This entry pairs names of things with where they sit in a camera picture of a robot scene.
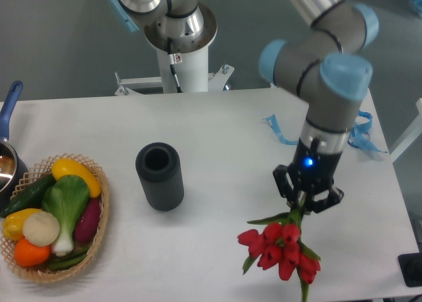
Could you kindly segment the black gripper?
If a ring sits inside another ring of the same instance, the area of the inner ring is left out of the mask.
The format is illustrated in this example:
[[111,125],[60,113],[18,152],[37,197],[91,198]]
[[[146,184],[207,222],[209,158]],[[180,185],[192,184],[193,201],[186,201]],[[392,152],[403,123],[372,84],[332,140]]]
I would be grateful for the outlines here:
[[[334,186],[333,179],[342,153],[319,152],[319,144],[320,140],[313,140],[308,147],[299,140],[292,163],[288,167],[278,165],[272,172],[280,196],[292,210],[299,206],[301,191],[305,192],[306,215],[325,211],[344,197],[343,190]],[[326,197],[315,200],[321,193],[327,193]]]

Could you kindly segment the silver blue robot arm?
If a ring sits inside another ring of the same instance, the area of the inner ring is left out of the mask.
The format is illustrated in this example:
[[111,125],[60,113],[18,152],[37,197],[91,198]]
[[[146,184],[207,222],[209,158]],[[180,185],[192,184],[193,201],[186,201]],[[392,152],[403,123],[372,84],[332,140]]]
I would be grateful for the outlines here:
[[[366,5],[345,0],[290,0],[311,28],[298,43],[270,42],[260,54],[260,75],[308,103],[293,161],[274,178],[282,197],[302,213],[338,204],[334,172],[367,95],[372,66],[358,52],[378,33]],[[143,30],[157,53],[166,93],[206,92],[208,46],[217,24],[198,0],[108,0],[128,30]]]

